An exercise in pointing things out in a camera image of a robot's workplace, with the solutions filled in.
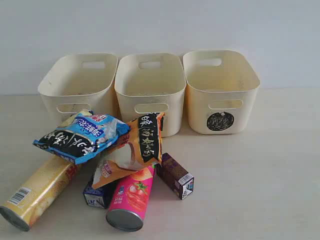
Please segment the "blue noodle snack bag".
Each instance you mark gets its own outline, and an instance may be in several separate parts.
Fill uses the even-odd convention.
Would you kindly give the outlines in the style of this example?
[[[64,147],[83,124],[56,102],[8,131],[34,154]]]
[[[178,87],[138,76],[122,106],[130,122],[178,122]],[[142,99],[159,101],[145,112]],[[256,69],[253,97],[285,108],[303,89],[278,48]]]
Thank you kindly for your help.
[[[129,132],[126,123],[108,114],[82,110],[33,145],[75,165],[86,163]]]

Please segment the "middle cream plastic bin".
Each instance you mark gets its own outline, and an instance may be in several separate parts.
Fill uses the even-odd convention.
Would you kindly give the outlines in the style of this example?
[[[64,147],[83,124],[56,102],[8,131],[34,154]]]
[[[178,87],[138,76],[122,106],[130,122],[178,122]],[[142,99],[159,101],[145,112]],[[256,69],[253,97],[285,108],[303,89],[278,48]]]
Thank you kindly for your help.
[[[123,57],[114,84],[122,120],[129,122],[148,113],[163,112],[162,136],[177,134],[182,124],[186,86],[177,55],[144,53]]]

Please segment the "left cream plastic bin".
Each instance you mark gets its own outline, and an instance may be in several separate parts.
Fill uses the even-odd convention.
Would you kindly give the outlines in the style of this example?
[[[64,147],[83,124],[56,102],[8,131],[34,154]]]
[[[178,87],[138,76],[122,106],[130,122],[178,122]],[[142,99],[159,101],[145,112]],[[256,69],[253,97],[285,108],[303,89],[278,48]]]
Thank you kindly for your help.
[[[120,118],[114,88],[117,68],[118,57],[110,53],[60,58],[37,88],[55,125],[81,110]]]

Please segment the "purple drink carton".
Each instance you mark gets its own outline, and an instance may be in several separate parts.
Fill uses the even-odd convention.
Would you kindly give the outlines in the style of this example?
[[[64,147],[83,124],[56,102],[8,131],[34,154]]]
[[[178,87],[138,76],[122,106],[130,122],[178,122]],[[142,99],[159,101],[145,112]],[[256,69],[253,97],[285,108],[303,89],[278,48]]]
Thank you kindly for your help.
[[[162,154],[161,163],[156,165],[156,173],[180,200],[194,191],[193,175],[167,152]]]

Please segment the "cream plastic bin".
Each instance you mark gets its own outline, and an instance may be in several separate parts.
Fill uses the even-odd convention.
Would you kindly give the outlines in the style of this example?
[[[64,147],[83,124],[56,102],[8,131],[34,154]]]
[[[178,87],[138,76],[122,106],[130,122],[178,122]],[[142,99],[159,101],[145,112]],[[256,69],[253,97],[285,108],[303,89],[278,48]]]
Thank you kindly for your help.
[[[260,87],[246,58],[231,50],[201,50],[184,54],[182,63],[189,126],[204,135],[243,131]]]
[[[182,124],[186,86],[177,55],[144,53],[123,57],[114,84],[122,120],[129,122],[148,113],[163,112],[162,136],[177,134]]]
[[[81,110],[120,118],[114,88],[117,68],[118,57],[110,53],[60,58],[37,88],[55,125]]]

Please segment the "blue drink carton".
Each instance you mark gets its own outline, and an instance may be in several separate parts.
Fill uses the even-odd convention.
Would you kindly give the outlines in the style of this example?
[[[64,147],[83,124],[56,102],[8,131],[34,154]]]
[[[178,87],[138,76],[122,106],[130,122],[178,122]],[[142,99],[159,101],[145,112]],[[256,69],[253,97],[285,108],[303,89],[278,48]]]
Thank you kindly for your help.
[[[111,203],[117,183],[109,183],[97,189],[92,187],[93,181],[89,181],[83,190],[83,196],[88,206],[107,209]]]

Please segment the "right cream plastic bin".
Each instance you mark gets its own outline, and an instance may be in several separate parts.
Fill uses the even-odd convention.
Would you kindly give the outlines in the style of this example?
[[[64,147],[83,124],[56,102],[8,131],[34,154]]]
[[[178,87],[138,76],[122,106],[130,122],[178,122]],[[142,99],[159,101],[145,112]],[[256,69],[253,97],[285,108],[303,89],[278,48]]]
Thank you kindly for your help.
[[[182,63],[189,126],[204,135],[243,131],[260,87],[246,58],[231,50],[201,50],[184,54]]]

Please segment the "pink chips can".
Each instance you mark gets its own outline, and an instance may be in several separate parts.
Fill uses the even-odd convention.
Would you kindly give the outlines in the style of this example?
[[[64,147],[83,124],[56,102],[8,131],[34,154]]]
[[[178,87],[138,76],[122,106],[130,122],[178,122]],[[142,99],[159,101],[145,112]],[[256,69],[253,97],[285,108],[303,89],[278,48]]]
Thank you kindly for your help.
[[[112,227],[126,232],[143,227],[154,174],[155,166],[151,165],[120,179],[106,213]]]

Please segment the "yellow chips can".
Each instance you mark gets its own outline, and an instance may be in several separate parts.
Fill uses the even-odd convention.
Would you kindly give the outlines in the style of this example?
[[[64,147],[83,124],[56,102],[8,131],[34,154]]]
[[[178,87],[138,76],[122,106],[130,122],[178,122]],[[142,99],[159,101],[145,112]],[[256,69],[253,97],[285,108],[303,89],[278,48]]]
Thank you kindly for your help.
[[[16,228],[29,231],[81,167],[53,156],[0,206],[0,214]]]

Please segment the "orange noodle snack bag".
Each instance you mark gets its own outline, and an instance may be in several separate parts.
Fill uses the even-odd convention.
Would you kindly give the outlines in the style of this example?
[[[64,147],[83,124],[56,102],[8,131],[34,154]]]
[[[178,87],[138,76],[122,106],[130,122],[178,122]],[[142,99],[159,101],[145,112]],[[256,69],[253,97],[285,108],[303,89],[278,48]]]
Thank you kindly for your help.
[[[164,116],[163,112],[148,113],[126,123],[129,132],[99,154],[93,189],[162,162]]]

